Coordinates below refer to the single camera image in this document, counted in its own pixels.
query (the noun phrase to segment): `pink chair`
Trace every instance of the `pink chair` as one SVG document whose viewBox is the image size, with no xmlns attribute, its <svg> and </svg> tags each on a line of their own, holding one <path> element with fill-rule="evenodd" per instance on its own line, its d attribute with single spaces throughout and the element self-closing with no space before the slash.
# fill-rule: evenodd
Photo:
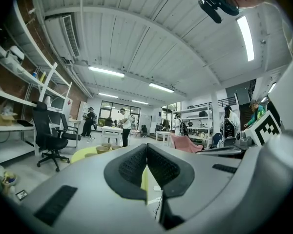
<svg viewBox="0 0 293 234">
<path fill-rule="evenodd" d="M 204 149 L 203 145 L 194 145 L 188 136 L 175 136 L 170 134 L 170 137 L 175 149 L 188 153 L 197 153 Z"/>
</svg>

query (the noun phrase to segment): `ceiling light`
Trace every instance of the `ceiling light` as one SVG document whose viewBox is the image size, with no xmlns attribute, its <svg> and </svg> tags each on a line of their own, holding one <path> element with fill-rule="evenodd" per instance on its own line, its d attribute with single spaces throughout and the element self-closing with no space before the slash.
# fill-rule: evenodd
<svg viewBox="0 0 293 234">
<path fill-rule="evenodd" d="M 166 91 L 166 92 L 169 92 L 169 93 L 173 93 L 173 92 L 174 92 L 174 91 L 171 90 L 171 89 L 168 89 L 168 88 L 165 88 L 165 87 L 162 87 L 162 86 L 156 85 L 156 84 L 154 84 L 154 83 L 150 83 L 149 86 L 154 87 L 154 88 L 158 88 L 158 89 L 162 89 L 162 90 L 164 90 L 164 91 Z"/>
<path fill-rule="evenodd" d="M 144 104 L 144 105 L 148 105 L 148 103 L 146 103 L 146 102 L 137 101 L 137 100 L 132 100 L 132 102 L 136 102 L 136 103 L 141 103 L 141 104 Z"/>
<path fill-rule="evenodd" d="M 252 36 L 251 36 L 251 31 L 250 31 L 248 21 L 246 20 L 246 17 L 243 16 L 237 19 L 237 22 L 240 26 L 240 29 L 244 38 L 246 52 L 248 54 L 248 60 L 249 61 L 254 60 L 253 41 L 252 41 Z"/>
<path fill-rule="evenodd" d="M 101 95 L 101 96 L 108 96 L 108 97 L 113 97 L 113 98 L 118 98 L 118 96 L 111 96 L 111 95 L 102 94 L 102 93 L 99 93 L 99 95 Z"/>
<path fill-rule="evenodd" d="M 272 87 L 271 87 L 270 90 L 268 91 L 268 94 L 274 89 L 275 85 L 276 85 L 276 83 L 274 82 L 274 83 L 272 84 Z"/>
<path fill-rule="evenodd" d="M 105 73 L 105 74 L 114 75 L 114 76 L 119 76 L 119 77 L 124 77 L 124 76 L 125 76 L 125 75 L 122 74 L 122 73 L 117 73 L 117 72 L 109 71 L 109 70 L 102 69 L 102 68 L 96 68 L 96 67 L 88 66 L 88 69 L 89 69 L 89 70 L 92 70 L 92 71 L 95 71 L 95 72 Z"/>
</svg>

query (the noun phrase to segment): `brick wall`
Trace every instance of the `brick wall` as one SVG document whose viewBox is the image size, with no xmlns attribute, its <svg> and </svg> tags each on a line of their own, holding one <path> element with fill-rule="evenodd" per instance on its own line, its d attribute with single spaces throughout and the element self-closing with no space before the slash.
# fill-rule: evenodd
<svg viewBox="0 0 293 234">
<path fill-rule="evenodd" d="M 32 37 L 34 38 L 34 40 L 36 41 L 39 48 L 41 49 L 41 51 L 43 52 L 43 54 L 50 61 L 50 63 L 57 62 L 58 63 L 57 71 L 59 72 L 59 74 L 68 83 L 72 82 L 72 79 L 64 70 L 64 68 L 60 65 L 59 60 L 56 58 L 56 56 L 52 52 L 45 38 L 43 30 L 39 25 L 36 14 L 35 13 L 32 13 L 31 15 L 28 14 L 28 11 L 33 8 L 32 0 L 17 0 L 17 1 L 18 1 L 21 15 L 25 23 L 29 22 L 31 19 L 34 19 L 32 23 L 28 24 L 28 30 L 30 34 L 32 35 Z M 8 34 L 4 31 L 3 27 L 2 29 L 3 30 L 0 30 L 0 45 L 2 45 L 2 47 L 5 50 L 7 50 L 9 49 L 10 46 L 15 44 L 9 38 Z M 24 59 L 22 63 L 22 67 L 30 73 L 33 73 L 36 70 L 36 67 L 27 58 Z M 5 91 L 6 93 L 9 93 L 11 95 L 24 99 L 28 84 L 0 65 L 0 86 L 3 89 L 3 91 Z M 56 87 L 56 84 L 50 82 L 49 87 L 54 89 Z M 67 91 L 67 89 L 68 89 L 67 86 L 58 85 L 55 90 L 59 92 L 60 94 L 62 94 L 63 92 Z M 77 118 L 80 102 L 87 101 L 87 96 L 73 82 L 68 97 L 73 100 L 71 115 L 73 116 L 73 118 Z M 38 101 L 38 98 L 39 98 L 39 92 L 36 88 L 33 88 L 31 91 L 29 100 Z M 22 109 L 21 104 L 14 103 L 14 112 L 19 114 L 19 117 L 21 116 L 21 109 Z M 27 106 L 26 119 L 30 119 L 31 117 L 32 117 L 32 108 Z"/>
</svg>

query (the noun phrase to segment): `white table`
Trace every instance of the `white table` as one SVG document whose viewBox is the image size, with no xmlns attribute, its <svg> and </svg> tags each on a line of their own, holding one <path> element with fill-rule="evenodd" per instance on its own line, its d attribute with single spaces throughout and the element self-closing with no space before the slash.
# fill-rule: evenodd
<svg viewBox="0 0 293 234">
<path fill-rule="evenodd" d="M 71 126 L 71 127 L 77 127 L 78 128 L 78 132 L 79 132 L 79 125 L 80 125 L 80 123 L 81 123 L 81 120 L 78 120 L 78 119 L 69 119 L 68 120 L 69 126 Z"/>
<path fill-rule="evenodd" d="M 102 127 L 102 143 L 105 142 L 105 138 L 115 138 L 116 139 L 116 145 L 119 145 L 121 140 L 121 134 L 123 130 L 119 127 Z"/>
<path fill-rule="evenodd" d="M 159 131 L 157 131 L 156 132 L 156 137 L 155 137 L 155 140 L 157 141 L 157 137 L 158 137 L 158 135 L 163 135 L 163 146 L 165 145 L 165 137 L 167 136 L 167 146 L 169 146 L 169 132 L 164 132 L 164 131 L 162 131 L 162 132 L 159 132 Z"/>
</svg>

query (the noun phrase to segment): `column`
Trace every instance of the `column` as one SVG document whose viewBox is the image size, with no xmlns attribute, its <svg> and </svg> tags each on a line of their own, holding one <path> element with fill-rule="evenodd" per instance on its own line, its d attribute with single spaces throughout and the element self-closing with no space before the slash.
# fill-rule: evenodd
<svg viewBox="0 0 293 234">
<path fill-rule="evenodd" d="M 211 97 L 211 104 L 213 106 L 213 125 L 214 125 L 213 136 L 214 136 L 216 133 L 220 132 L 220 129 L 219 129 L 220 115 L 219 115 L 218 99 L 217 99 L 216 91 L 213 91 L 210 94 L 210 97 Z"/>
</svg>

